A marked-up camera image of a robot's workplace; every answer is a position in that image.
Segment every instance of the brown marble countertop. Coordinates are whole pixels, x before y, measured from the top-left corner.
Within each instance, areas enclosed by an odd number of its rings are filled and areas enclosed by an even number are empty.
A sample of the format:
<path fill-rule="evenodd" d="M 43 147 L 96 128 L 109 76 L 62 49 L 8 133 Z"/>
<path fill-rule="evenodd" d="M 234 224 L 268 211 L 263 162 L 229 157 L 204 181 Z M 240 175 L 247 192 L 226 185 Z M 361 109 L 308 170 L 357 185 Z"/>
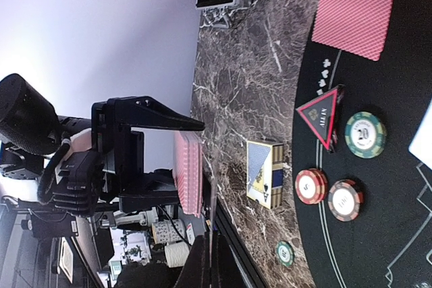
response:
<path fill-rule="evenodd" d="M 269 287 L 314 287 L 292 191 L 294 98 L 304 46 L 318 0 L 253 0 L 229 30 L 198 36 L 192 116 L 206 123 L 206 170 L 219 180 L 219 199 Z M 273 210 L 246 197 L 246 140 L 285 144 L 283 204 Z M 296 259 L 278 264 L 286 240 Z"/>

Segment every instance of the poker chip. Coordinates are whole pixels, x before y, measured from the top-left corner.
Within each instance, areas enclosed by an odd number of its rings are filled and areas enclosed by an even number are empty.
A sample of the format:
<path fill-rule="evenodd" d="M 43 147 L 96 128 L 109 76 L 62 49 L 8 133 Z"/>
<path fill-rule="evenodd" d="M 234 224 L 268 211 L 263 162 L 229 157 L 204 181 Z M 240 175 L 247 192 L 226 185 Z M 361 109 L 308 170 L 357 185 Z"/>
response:
<path fill-rule="evenodd" d="M 337 181 L 329 192 L 331 213 L 342 222 L 354 220 L 363 203 L 363 193 L 355 181 L 350 179 Z"/>
<path fill-rule="evenodd" d="M 328 182 L 318 169 L 303 170 L 296 177 L 296 193 L 305 204 L 320 203 L 327 195 Z"/>
<path fill-rule="evenodd" d="M 280 241 L 276 246 L 276 255 L 284 266 L 291 266 L 294 262 L 294 251 L 286 241 Z"/>
<path fill-rule="evenodd" d="M 351 116 L 345 127 L 345 141 L 356 156 L 364 159 L 384 151 L 387 131 L 379 119 L 366 111 Z"/>

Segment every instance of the black poker mat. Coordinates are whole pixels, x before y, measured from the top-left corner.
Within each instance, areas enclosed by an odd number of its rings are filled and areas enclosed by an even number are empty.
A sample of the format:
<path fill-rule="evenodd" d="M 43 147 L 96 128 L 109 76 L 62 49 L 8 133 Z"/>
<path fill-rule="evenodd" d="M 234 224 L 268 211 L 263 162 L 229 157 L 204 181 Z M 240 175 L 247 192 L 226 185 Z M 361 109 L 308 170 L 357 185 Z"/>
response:
<path fill-rule="evenodd" d="M 293 178 L 318 165 L 330 185 L 353 178 L 365 196 L 359 217 L 344 223 L 331 214 L 327 200 L 305 205 L 294 191 L 302 242 L 318 288 L 432 287 L 432 171 L 418 167 L 420 161 L 408 151 L 432 98 L 432 0 L 394 0 L 391 14 L 379 61 L 340 54 L 332 86 L 344 84 L 346 93 L 337 152 L 329 154 L 317 145 L 294 113 Z M 330 60 L 332 71 L 338 53 L 309 36 L 296 107 L 317 97 L 323 62 Z M 358 111 L 376 114 L 387 128 L 385 150 L 376 158 L 358 158 L 346 146 L 346 122 Z"/>

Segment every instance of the red triangle outline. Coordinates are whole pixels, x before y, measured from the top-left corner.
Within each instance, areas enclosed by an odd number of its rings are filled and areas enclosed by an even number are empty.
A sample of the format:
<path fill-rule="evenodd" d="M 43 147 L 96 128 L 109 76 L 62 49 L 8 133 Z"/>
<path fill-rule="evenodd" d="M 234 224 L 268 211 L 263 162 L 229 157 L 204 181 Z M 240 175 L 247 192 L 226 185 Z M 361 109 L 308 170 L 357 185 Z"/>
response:
<path fill-rule="evenodd" d="M 330 126 L 329 126 L 329 133 L 327 135 L 327 141 L 324 141 L 324 139 L 319 135 L 315 127 L 312 126 L 306 115 L 303 113 L 303 110 L 306 108 L 309 108 L 310 106 L 319 103 L 323 99 L 326 99 L 327 97 L 333 96 L 333 102 L 331 105 L 331 115 L 330 115 Z M 312 132 L 318 137 L 318 139 L 321 141 L 321 143 L 324 145 L 324 147 L 329 150 L 330 149 L 330 142 L 331 142 L 331 133 L 333 131 L 333 122 L 335 119 L 335 110 L 336 110 L 336 99 L 338 98 L 338 87 L 335 87 L 331 89 L 330 91 L 327 91 L 325 94 L 322 94 L 321 96 L 307 102 L 306 104 L 298 107 L 296 110 L 300 114 L 300 116 L 303 118 L 303 120 L 308 124 L 309 128 L 312 130 Z"/>

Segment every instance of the black cylinder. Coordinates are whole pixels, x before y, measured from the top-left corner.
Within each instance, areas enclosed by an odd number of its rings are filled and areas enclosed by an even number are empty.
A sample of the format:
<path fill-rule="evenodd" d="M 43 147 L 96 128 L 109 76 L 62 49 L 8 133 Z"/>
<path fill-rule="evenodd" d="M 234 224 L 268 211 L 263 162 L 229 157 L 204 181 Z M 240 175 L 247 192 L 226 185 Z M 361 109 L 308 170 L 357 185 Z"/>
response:
<path fill-rule="evenodd" d="M 36 155 L 54 153 L 60 144 L 53 105 L 18 74 L 0 81 L 0 133 Z"/>

